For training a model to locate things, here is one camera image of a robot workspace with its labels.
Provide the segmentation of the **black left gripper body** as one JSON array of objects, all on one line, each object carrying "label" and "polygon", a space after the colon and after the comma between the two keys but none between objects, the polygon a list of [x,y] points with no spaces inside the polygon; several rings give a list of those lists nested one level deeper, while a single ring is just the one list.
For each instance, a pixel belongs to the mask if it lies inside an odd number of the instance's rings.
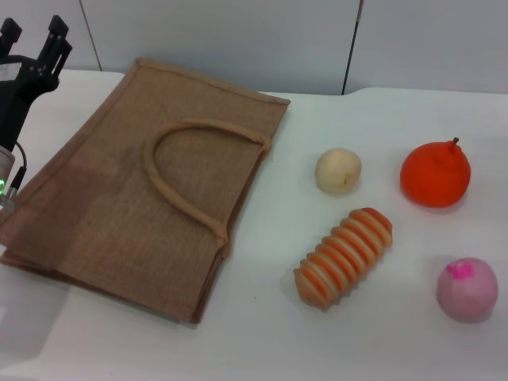
[{"label": "black left gripper body", "polygon": [[1,65],[20,64],[15,79],[1,81],[1,146],[13,148],[34,101],[59,85],[60,54],[35,60],[3,56]]}]

